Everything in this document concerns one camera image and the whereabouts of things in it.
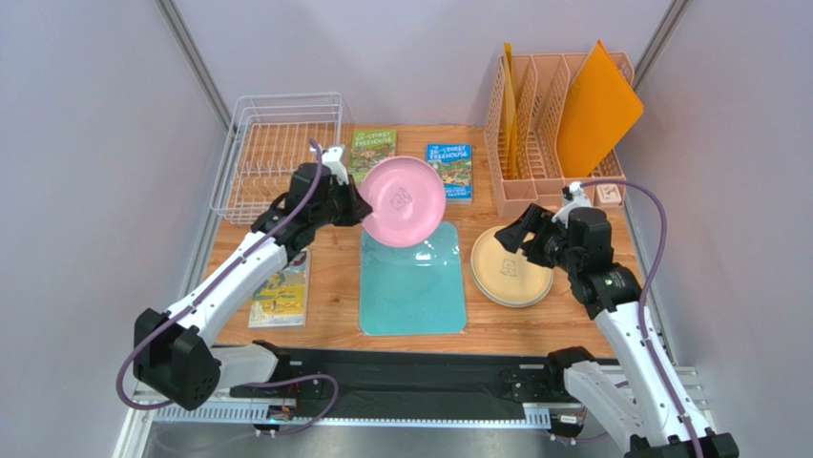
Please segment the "pink plate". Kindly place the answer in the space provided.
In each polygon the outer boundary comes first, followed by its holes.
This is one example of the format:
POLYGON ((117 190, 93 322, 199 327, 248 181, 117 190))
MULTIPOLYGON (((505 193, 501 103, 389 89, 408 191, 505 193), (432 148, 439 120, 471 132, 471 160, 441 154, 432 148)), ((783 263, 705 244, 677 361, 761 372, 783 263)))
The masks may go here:
POLYGON ((372 207, 364 229, 395 248, 427 239, 446 210, 444 183, 431 166, 412 156, 390 157, 374 166, 362 182, 361 196, 372 207))

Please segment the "tan plate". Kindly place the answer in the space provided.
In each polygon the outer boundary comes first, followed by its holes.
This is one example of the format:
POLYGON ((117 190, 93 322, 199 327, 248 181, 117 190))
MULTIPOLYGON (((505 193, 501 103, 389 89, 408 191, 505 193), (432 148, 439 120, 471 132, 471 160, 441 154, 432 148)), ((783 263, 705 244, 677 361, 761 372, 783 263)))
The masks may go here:
POLYGON ((494 226, 482 233, 473 244, 470 267, 475 282, 488 289, 498 284, 538 284, 551 281, 551 268, 530 263, 521 253, 510 253, 502 248, 494 234, 503 226, 494 226))

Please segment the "blue plate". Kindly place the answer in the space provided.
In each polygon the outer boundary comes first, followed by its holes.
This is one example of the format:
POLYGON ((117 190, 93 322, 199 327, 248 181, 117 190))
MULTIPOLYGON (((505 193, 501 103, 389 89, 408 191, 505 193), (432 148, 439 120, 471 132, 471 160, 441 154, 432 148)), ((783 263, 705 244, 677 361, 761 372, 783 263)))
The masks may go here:
POLYGON ((496 288, 488 289, 481 282, 475 283, 479 291, 490 301, 499 305, 513 308, 524 308, 535 305, 545 299, 552 282, 538 284, 498 284, 496 288))

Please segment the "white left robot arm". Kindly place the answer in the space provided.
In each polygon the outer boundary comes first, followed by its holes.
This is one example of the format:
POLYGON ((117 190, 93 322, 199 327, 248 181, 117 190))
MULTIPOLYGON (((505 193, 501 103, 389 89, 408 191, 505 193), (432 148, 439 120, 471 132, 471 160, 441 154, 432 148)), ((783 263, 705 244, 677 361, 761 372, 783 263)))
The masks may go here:
POLYGON ((272 379, 279 358, 269 343, 217 347, 215 340, 243 303, 288 266, 319 229, 352 227, 372 209, 339 160, 300 165, 289 189, 253 223, 239 247, 201 285, 164 312, 135 321, 125 362, 166 406, 202 406, 216 391, 272 379))

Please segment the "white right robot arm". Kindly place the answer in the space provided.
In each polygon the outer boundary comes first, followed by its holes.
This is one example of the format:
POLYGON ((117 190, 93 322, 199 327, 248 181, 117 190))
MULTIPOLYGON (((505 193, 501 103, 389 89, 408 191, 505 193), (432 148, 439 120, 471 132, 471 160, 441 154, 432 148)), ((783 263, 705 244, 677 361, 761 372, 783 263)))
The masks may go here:
POLYGON ((614 260, 612 225, 595 208, 561 219, 532 204, 496 239, 530 263, 566 272, 571 291, 611 345, 630 395, 612 383, 583 347, 549 354, 560 390, 591 411, 626 457, 737 457, 729 433, 717 433, 690 398, 643 303, 635 274, 614 260))

